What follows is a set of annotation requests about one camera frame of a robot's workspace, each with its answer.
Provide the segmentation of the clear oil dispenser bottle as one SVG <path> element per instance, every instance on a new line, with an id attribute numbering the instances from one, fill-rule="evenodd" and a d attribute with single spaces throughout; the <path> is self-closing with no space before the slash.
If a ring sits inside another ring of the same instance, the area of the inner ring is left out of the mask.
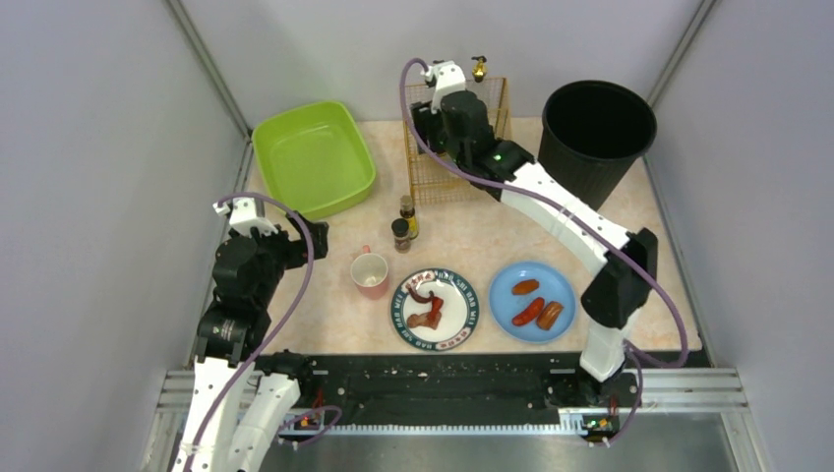
<path id="1" fill-rule="evenodd" d="M 489 91 L 488 85 L 485 83 L 488 75 L 487 58 L 484 55 L 477 55 L 472 56 L 471 59 L 475 62 L 471 73 L 473 79 L 471 90 L 484 104 L 486 113 L 489 113 Z"/>

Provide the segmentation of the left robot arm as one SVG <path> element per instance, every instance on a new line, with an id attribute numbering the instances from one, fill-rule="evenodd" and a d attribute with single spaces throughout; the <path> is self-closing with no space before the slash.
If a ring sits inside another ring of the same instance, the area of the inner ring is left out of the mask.
<path id="1" fill-rule="evenodd" d="M 301 239 L 253 212 L 215 251 L 215 287 L 197 328 L 193 393 L 175 471 L 259 470 L 312 377 L 301 354 L 257 355 L 281 277 L 328 253 L 326 223 L 304 217 L 291 223 Z"/>

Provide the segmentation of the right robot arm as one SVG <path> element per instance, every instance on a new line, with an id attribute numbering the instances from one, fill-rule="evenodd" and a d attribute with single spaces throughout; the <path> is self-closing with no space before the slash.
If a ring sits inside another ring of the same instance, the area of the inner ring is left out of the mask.
<path id="1" fill-rule="evenodd" d="M 541 225 L 572 251 L 592 276 L 580 297 L 591 322 L 579 370 L 602 384 L 626 362 L 631 320 L 656 280 L 657 238 L 630 232 L 602 217 L 551 178 L 533 155 L 497 137 L 486 105 L 471 91 L 445 95 L 440 105 L 399 99 L 418 148 L 498 202 Z"/>

